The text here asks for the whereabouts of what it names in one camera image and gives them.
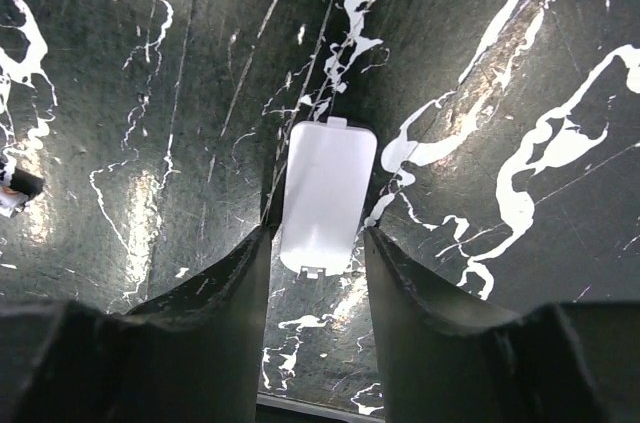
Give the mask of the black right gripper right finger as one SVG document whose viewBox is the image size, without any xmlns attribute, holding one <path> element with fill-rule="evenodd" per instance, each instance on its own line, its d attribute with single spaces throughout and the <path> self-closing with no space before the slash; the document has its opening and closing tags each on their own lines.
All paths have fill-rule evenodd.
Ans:
<svg viewBox="0 0 640 423">
<path fill-rule="evenodd" d="M 389 422 L 635 422 L 639 306 L 551 303 L 517 314 L 365 235 Z"/>
</svg>

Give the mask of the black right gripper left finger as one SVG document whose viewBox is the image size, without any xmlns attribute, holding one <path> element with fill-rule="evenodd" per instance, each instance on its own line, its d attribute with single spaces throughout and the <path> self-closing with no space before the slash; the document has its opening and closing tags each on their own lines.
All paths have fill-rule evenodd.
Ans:
<svg viewBox="0 0 640 423">
<path fill-rule="evenodd" d="M 227 256 L 125 314 L 73 300 L 1 306 L 5 422 L 250 422 L 271 239 Z"/>
</svg>

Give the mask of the white battery cover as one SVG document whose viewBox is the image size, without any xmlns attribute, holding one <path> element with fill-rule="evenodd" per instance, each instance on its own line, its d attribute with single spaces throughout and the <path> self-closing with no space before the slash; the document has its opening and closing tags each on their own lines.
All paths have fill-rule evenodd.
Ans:
<svg viewBox="0 0 640 423">
<path fill-rule="evenodd" d="M 377 151 L 377 137 L 348 120 L 294 126 L 287 158 L 279 258 L 309 279 L 346 272 Z"/>
</svg>

